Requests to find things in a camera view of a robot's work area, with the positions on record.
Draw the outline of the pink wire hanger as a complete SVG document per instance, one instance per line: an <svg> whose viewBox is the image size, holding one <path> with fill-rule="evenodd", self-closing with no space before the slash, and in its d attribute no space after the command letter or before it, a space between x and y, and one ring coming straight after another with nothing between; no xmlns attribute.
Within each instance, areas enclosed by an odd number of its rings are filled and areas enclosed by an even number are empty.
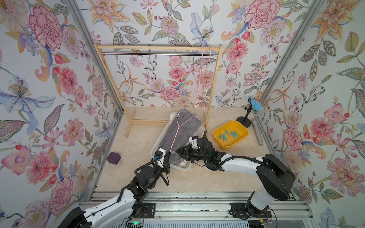
<svg viewBox="0 0 365 228"><path fill-rule="evenodd" d="M180 111L178 112L177 116L176 116L177 130L176 130L174 140L172 141L172 145L171 145L170 150L169 150L169 152L170 152L170 153L171 153L171 152L172 152L172 150L173 150L173 146L174 146L174 144L175 144L175 142L176 142L176 138L177 138L177 136L178 136L178 134L179 134L179 130L180 130L180 128L181 128L182 126L184 126L187 122L191 121L191 120L192 120L192 119L196 116L196 114L194 114L194 113L192 113L192 112L190 112L190 111L186 111L185 113L190 113L190 114L192 114L192 115L191 115L191 117L190 117L189 119L187 119L185 122L180 123L180 122L179 122L179 115L180 115L181 113L182 113L182 110L180 110Z"/></svg>
<svg viewBox="0 0 365 228"><path fill-rule="evenodd" d="M199 97L199 91L200 91L200 83L201 83L201 75L202 75L202 60L204 57L204 47L201 46L201 58L200 58L200 65L199 65L199 71L198 71L198 77L197 77L197 89L196 89L196 98L194 103L194 108L196 109L197 103L198 103L198 97Z"/></svg>
<svg viewBox="0 0 365 228"><path fill-rule="evenodd" d="M207 92L206 92L206 88L208 85L208 79L207 79L207 75L208 75L208 66L210 64L210 60L212 57L212 48L209 47L209 58L208 58L208 62L206 64L206 68L205 68L205 72L204 72L204 83L202 85L202 110L204 111L206 108L206 98L207 98Z"/></svg>

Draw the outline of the grey terry towel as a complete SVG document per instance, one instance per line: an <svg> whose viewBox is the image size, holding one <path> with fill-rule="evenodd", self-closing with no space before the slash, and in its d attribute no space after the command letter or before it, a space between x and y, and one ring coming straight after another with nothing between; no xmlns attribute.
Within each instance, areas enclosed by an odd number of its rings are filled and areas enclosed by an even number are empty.
<svg viewBox="0 0 365 228"><path fill-rule="evenodd" d="M191 117L192 114L185 113L187 110L186 108L182 109L182 113L179 115L179 122L183 123L187 119ZM194 136L198 128L202 125L202 120L197 117L197 115L189 122L187 122L184 126L182 126L179 130L179 134L176 138L176 142L173 146L172 152L175 152L177 149L184 147L186 143L189 142L189 138ZM176 117L174 118L173 122L171 123L170 127L167 130L166 135L163 137L159 148L163 148L166 151L166 160L170 164L178 164L182 162L184 159L179 156L171 156L171 153L169 152L170 147L172 145L172 141L174 140L175 133L177 130L177 124L176 124Z"/></svg>

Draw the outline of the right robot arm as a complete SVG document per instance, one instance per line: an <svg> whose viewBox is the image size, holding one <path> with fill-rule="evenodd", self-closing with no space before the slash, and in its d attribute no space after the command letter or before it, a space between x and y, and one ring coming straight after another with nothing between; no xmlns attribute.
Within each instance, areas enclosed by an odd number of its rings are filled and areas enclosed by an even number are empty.
<svg viewBox="0 0 365 228"><path fill-rule="evenodd" d="M295 174L276 156L266 154L264 157L251 158L219 152L206 136L194 136L189 141L175 154L191 163L203 161L204 166L213 172L238 172L261 181L262 187L253 192L247 202L231 204L230 214L235 218L271 218L273 211L269 205L276 200L290 199Z"/></svg>

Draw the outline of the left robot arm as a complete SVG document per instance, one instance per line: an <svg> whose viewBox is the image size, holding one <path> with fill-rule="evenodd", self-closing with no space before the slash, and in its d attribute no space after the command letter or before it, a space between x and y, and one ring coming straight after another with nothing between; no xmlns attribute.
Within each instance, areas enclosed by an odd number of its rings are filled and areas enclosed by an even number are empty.
<svg viewBox="0 0 365 228"><path fill-rule="evenodd" d="M124 186L118 196L95 207L82 210L80 207L68 213L59 224L60 228L107 228L122 219L139 217L142 214L143 200L148 191L155 187L160 178L168 185L170 164L152 159L138 167L131 182Z"/></svg>

